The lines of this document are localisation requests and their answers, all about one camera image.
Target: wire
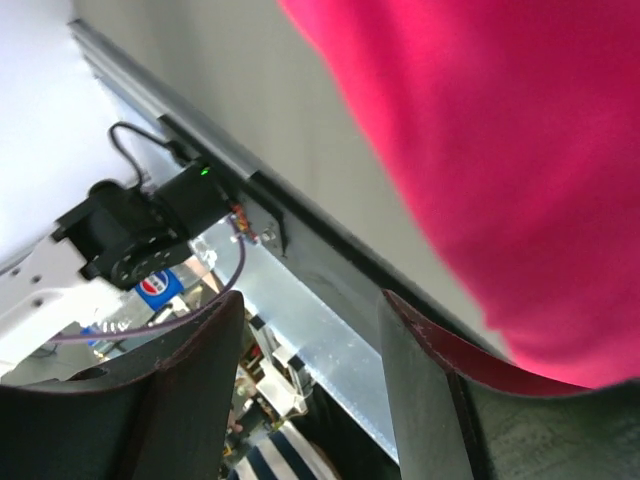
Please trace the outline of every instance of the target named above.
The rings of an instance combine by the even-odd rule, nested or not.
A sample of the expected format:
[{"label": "wire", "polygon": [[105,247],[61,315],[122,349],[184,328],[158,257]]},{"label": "wire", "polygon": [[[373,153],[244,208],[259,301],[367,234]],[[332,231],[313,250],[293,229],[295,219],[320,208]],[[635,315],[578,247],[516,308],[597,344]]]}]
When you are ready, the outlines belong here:
[{"label": "wire", "polygon": [[231,225],[231,228],[233,228],[235,236],[238,240],[237,243],[240,250],[240,259],[238,260],[238,266],[236,267],[236,270],[233,272],[233,275],[231,276],[231,278],[229,279],[229,282],[227,282],[227,284],[220,289],[220,292],[218,292],[218,294],[215,297],[209,300],[209,302],[204,304],[202,307],[182,317],[176,318],[174,320],[170,320],[168,322],[160,323],[158,325],[153,325],[151,327],[136,328],[133,330],[125,330],[123,332],[93,333],[89,335],[82,335],[82,334],[56,335],[51,340],[49,340],[49,343],[58,343],[58,344],[87,343],[87,342],[97,341],[97,340],[124,340],[127,338],[145,337],[154,332],[168,330],[175,327],[179,327],[180,325],[184,325],[185,323],[190,322],[197,316],[211,310],[215,306],[216,302],[225,293],[231,290],[233,286],[236,284],[236,282],[238,281],[238,278],[240,278],[240,275],[242,274],[242,270],[244,269],[244,265],[247,259],[247,251],[244,245],[244,241],[242,240],[242,235],[240,233],[240,230],[238,229],[235,222],[231,218],[227,218],[227,222],[229,223],[229,225]]},{"label": "wire", "polygon": [[142,128],[137,127],[136,125],[133,125],[131,123],[117,122],[111,125],[111,127],[109,127],[109,140],[111,140],[111,144],[113,145],[113,147],[118,152],[120,152],[120,154],[125,158],[125,160],[129,162],[129,164],[136,171],[138,181],[136,182],[136,185],[134,188],[139,189],[140,187],[142,187],[142,184],[144,183],[144,171],[142,170],[142,167],[140,166],[138,161],[135,158],[133,158],[133,155],[131,155],[131,152],[129,152],[126,148],[124,148],[122,146],[122,143],[120,143],[120,139],[118,138],[118,135],[116,135],[116,130],[118,128],[129,130],[130,132],[133,132],[136,135],[146,138],[150,142],[153,142],[156,145],[158,145],[159,147],[162,147],[165,150],[169,150],[171,153],[173,153],[173,149],[169,146],[167,142],[165,142],[161,138],[156,137],[155,135],[152,135],[146,130],[143,130]]}]

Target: white wall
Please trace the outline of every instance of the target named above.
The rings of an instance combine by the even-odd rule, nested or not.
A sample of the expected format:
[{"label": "white wall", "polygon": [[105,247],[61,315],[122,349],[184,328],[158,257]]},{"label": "white wall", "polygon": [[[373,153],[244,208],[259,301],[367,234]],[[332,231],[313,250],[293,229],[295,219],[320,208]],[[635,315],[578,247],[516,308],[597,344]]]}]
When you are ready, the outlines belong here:
[{"label": "white wall", "polygon": [[107,141],[117,116],[71,16],[65,0],[0,2],[0,271],[93,183],[134,178]]}]

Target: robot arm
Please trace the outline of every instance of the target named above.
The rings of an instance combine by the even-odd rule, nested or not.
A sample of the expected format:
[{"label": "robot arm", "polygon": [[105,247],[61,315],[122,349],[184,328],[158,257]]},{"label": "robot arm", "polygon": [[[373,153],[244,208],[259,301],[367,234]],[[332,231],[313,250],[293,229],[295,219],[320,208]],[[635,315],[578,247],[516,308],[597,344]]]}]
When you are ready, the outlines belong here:
[{"label": "robot arm", "polygon": [[73,321],[93,323],[98,308],[113,313],[122,290],[187,260],[189,241],[231,211],[209,166],[182,166],[150,193],[97,183],[0,278],[0,376]]}]

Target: pink fabric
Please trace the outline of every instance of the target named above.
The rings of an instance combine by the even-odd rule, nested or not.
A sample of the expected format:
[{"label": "pink fabric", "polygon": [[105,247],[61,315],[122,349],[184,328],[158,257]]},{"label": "pink fabric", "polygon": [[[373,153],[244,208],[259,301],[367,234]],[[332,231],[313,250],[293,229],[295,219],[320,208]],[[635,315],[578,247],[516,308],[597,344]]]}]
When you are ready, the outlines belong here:
[{"label": "pink fabric", "polygon": [[522,367],[640,374],[640,2],[282,0]]}]

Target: striped fabric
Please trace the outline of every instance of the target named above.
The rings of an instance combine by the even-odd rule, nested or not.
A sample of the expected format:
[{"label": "striped fabric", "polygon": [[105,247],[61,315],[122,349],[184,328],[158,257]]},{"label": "striped fabric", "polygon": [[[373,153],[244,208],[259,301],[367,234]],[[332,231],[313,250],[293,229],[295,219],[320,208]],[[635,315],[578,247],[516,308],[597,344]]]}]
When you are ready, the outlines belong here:
[{"label": "striped fabric", "polygon": [[286,422],[260,442],[231,472],[228,480],[337,480],[331,468]]}]

